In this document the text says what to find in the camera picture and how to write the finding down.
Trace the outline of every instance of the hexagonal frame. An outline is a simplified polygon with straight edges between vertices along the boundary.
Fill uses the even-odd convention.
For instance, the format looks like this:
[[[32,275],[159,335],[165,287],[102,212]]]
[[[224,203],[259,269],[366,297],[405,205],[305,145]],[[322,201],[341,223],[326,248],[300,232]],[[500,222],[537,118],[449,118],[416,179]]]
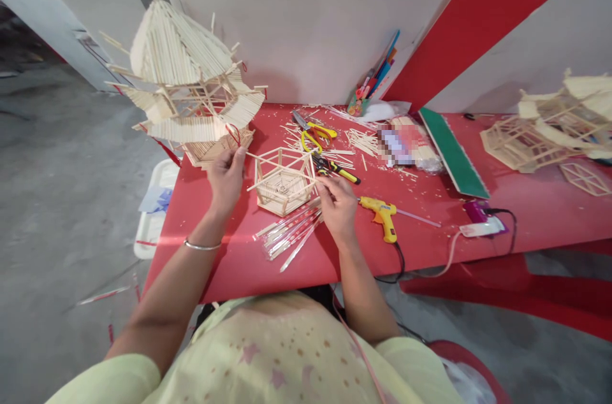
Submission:
[[[283,217],[317,193],[310,153],[276,148],[254,157],[255,183],[249,190],[256,189],[257,204],[265,210]]]

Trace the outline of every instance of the yellow glue gun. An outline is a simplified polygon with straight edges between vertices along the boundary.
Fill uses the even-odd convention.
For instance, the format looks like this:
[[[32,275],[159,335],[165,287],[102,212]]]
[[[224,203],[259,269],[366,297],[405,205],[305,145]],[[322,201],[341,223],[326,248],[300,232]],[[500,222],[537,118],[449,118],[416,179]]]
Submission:
[[[391,220],[391,216],[397,213],[397,208],[395,208],[395,205],[387,205],[382,200],[376,200],[370,197],[360,197],[359,204],[375,213],[372,222],[382,224],[382,229],[384,230],[384,241],[387,243],[397,242],[397,234],[395,233],[393,221]]]

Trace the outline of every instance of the red stool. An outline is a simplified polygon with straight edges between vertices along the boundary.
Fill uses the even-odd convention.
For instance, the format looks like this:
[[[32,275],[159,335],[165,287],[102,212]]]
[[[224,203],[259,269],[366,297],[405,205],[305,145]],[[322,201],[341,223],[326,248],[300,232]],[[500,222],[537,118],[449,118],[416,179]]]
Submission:
[[[610,256],[612,240],[567,248]],[[612,342],[612,282],[533,275],[523,254],[453,264],[439,278],[405,280],[400,288],[407,294],[516,310]]]
[[[510,396],[504,391],[502,386],[499,384],[495,376],[485,366],[485,364],[478,359],[472,352],[464,349],[461,345],[448,340],[436,340],[427,345],[433,350],[438,356],[451,361],[452,363],[463,363],[477,370],[487,381],[497,404],[511,404]]]

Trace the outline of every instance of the pliers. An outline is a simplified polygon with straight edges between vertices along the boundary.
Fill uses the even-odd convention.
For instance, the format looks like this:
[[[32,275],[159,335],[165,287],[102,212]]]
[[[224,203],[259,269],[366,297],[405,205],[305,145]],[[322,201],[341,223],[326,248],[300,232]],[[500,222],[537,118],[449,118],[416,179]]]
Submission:
[[[361,180],[354,174],[349,173],[344,168],[339,166],[336,162],[321,157],[316,152],[312,153],[312,161],[314,162],[314,167],[317,171],[317,174],[319,175],[328,176],[330,174],[330,171],[333,171],[334,173],[338,173],[340,176],[347,178],[350,182],[354,184],[361,183]]]

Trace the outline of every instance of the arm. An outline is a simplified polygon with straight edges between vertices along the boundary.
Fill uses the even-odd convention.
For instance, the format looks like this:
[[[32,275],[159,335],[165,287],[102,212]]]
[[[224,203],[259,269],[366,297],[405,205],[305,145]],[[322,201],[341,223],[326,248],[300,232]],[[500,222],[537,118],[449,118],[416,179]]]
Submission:
[[[348,324],[371,345],[401,336],[393,313],[387,306],[368,267],[355,233],[357,199],[343,178],[317,178],[327,189],[320,189],[323,219],[340,255],[344,308]]]
[[[240,196],[245,150],[225,151],[208,171],[212,203],[189,235],[189,243],[220,244],[226,223]],[[149,289],[105,359],[140,353],[167,371],[185,337],[187,324],[210,275],[217,250],[200,251],[182,245]]]

